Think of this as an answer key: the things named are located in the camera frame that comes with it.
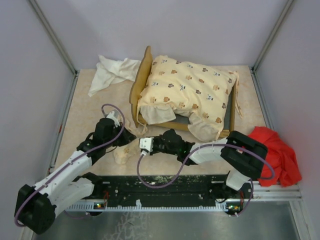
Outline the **cream animal print cushion cover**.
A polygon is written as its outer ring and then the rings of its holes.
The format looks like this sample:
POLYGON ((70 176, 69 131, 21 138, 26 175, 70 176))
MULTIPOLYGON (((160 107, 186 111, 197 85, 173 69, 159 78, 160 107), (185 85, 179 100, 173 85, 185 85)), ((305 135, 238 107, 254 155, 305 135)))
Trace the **cream animal print cushion cover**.
POLYGON ((239 86, 236 71, 157 56, 137 110, 148 125, 188 118, 190 133, 201 142, 216 141, 224 129, 229 95, 239 86))

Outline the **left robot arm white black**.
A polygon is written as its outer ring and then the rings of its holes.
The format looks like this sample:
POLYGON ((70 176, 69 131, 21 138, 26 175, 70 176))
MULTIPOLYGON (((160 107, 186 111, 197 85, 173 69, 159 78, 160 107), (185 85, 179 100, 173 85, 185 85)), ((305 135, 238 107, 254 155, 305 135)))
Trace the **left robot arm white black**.
POLYGON ((101 159, 110 147, 123 147, 136 136, 114 117, 102 118, 73 154, 54 172, 33 186, 18 191, 14 223, 36 234, 46 232, 68 207, 85 197, 101 197, 104 186, 100 177, 82 172, 101 159))

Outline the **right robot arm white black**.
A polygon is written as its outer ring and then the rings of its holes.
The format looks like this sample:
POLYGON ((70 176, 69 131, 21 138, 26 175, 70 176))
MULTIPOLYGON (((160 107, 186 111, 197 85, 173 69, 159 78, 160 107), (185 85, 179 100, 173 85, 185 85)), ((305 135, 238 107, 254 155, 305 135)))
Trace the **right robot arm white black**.
POLYGON ((235 198, 249 180, 261 177, 268 153, 267 146, 235 130, 225 138, 196 143, 183 140, 175 130, 170 129, 141 140, 139 147, 150 155, 163 153, 176 156, 185 166, 227 162, 232 169, 224 181, 223 192, 229 198, 235 198))

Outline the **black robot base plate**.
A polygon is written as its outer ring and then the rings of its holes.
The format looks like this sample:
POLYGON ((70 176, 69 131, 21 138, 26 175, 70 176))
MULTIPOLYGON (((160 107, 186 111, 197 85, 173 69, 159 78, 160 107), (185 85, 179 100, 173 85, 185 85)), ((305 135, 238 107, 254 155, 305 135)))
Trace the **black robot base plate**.
POLYGON ((225 174, 180 175, 169 186, 156 188, 169 182, 172 176, 144 176, 144 181, 152 187, 142 184, 136 175, 102 176, 98 188, 88 199, 101 200, 108 207, 133 207, 136 201, 143 207, 214 207, 228 200, 239 202, 250 197, 250 183, 233 191, 224 186, 226 177, 225 174))

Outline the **wooden pet bed frame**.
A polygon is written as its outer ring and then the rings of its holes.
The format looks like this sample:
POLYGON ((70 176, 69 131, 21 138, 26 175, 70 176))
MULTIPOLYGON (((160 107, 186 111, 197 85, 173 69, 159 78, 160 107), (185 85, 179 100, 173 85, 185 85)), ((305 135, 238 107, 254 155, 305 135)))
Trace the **wooden pet bed frame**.
MULTIPOLYGON (((148 77, 151 73, 153 64, 153 55, 151 46, 147 46, 144 51, 144 56, 139 65, 135 81, 131 87, 129 95, 129 103, 131 105, 131 115, 135 127, 144 126, 147 122, 138 110, 138 101, 140 99, 141 92, 147 85, 148 77)), ((227 136, 231 131, 235 129, 235 114, 237 106, 237 85, 235 84, 230 94, 228 95, 228 105, 226 107, 226 117, 224 118, 224 127, 221 136, 227 136)), ((186 117, 179 116, 174 121, 157 123, 156 126, 164 128, 173 128, 175 130, 188 131, 189 120, 186 117)))

